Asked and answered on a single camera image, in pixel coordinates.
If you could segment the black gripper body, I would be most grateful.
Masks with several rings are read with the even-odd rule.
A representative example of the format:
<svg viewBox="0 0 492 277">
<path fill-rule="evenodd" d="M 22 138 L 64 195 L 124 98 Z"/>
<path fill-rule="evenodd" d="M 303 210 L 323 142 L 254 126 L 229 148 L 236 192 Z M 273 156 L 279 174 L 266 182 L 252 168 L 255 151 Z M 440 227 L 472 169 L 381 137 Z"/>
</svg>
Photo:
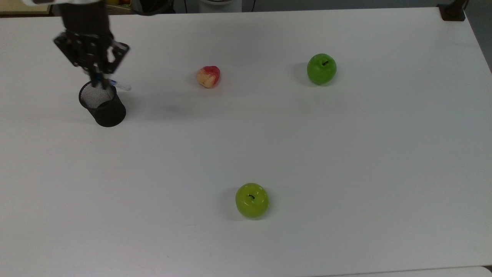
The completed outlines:
<svg viewBox="0 0 492 277">
<path fill-rule="evenodd" d="M 105 3 L 61 3 L 57 7 L 66 30 L 114 39 Z"/>
</svg>

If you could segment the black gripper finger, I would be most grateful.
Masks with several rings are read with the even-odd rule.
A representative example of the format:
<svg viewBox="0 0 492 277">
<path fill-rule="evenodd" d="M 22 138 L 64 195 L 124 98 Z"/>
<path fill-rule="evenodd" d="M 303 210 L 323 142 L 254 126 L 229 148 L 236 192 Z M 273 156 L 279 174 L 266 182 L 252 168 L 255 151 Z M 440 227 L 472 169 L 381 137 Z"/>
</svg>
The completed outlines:
<svg viewBox="0 0 492 277">
<path fill-rule="evenodd" d="M 72 65 L 81 67 L 93 87 L 100 83 L 98 63 L 100 55 L 96 44 L 97 36 L 74 32 L 63 32 L 54 38 L 54 44 L 60 49 Z"/>
<path fill-rule="evenodd" d="M 110 77 L 116 72 L 125 56 L 130 51 L 130 46 L 123 42 L 112 40 L 112 44 L 106 49 L 98 63 L 100 71 L 100 83 L 103 89 L 108 89 L 110 85 Z"/>
</svg>

